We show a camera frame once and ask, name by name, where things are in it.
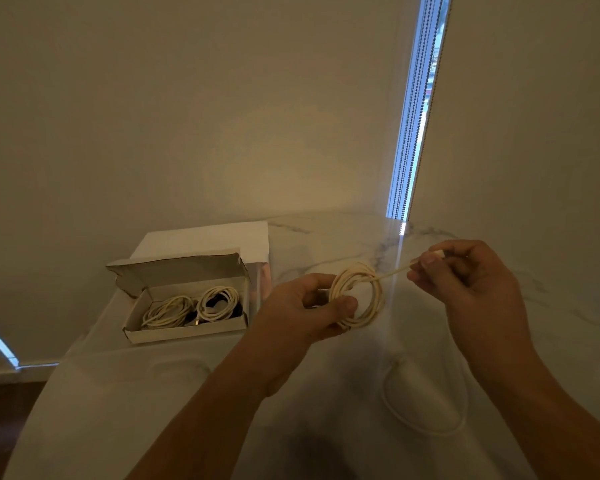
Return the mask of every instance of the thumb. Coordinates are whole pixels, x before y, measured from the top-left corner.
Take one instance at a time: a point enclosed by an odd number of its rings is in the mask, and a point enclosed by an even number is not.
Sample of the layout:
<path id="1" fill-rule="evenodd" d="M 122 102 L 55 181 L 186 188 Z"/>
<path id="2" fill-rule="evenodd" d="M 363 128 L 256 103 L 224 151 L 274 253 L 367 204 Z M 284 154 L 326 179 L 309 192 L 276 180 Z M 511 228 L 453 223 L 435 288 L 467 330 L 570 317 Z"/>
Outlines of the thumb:
<path id="1" fill-rule="evenodd" d="M 358 300 L 352 296 L 339 296 L 324 306 L 310 310 L 313 320 L 326 327 L 339 322 L 343 318 L 352 317 L 358 309 Z"/>
<path id="2" fill-rule="evenodd" d="M 445 303 L 462 298 L 466 293 L 464 284 L 456 277 L 447 263 L 435 253 L 424 253 L 420 258 L 429 279 L 436 286 L 440 299 Z"/>

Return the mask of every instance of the white paper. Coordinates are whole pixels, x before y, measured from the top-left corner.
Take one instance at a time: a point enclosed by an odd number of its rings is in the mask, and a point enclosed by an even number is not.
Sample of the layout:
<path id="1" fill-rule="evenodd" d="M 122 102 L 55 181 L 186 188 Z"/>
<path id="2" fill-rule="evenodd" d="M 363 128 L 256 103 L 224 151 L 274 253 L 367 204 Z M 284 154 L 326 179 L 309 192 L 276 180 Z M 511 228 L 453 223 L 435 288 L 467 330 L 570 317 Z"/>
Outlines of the white paper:
<path id="1" fill-rule="evenodd" d="M 240 248 L 240 257 L 245 264 L 269 262 L 267 222 L 237 222 L 150 232 L 144 236 L 131 257 L 144 258 L 230 248 Z"/>

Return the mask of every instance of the forearm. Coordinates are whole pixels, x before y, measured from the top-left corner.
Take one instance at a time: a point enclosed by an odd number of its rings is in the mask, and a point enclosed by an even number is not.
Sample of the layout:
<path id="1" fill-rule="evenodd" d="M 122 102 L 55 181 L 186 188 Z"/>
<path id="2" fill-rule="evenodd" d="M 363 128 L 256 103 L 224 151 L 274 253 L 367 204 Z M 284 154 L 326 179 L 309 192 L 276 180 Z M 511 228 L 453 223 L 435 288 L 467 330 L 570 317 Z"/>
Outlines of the forearm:
<path id="1" fill-rule="evenodd" d="M 479 380 L 536 475 L 600 478 L 599 421 L 567 395 L 535 353 L 525 362 L 499 379 Z"/>
<path id="2" fill-rule="evenodd" d="M 264 395 L 230 354 L 169 423 L 127 480 L 228 479 Z"/>

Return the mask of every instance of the open box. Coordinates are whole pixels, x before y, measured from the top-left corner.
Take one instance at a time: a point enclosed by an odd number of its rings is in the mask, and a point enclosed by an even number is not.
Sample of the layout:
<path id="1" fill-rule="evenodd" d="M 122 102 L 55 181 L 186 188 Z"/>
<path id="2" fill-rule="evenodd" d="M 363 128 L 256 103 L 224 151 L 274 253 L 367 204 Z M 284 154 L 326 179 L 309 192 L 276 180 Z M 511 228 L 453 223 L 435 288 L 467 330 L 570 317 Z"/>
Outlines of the open box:
<path id="1" fill-rule="evenodd" d="M 122 259 L 108 264 L 107 269 L 118 275 L 118 288 L 136 299 L 122 329 L 133 344 L 244 330 L 248 327 L 249 274 L 240 258 L 240 250 Z M 141 330 L 143 315 L 153 302 L 181 294 L 199 298 L 213 286 L 235 288 L 240 297 L 242 315 L 197 325 L 191 323 L 174 328 Z"/>

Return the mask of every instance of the dark wooden floor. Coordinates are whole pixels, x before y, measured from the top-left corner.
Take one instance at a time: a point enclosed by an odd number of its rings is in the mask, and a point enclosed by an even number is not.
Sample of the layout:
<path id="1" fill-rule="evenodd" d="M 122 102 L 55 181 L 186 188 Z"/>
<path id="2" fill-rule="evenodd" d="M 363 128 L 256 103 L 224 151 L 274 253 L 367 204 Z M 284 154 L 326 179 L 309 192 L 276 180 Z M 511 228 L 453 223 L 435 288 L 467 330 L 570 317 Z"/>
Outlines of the dark wooden floor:
<path id="1" fill-rule="evenodd" d="M 0 385 L 0 479 L 44 382 Z"/>

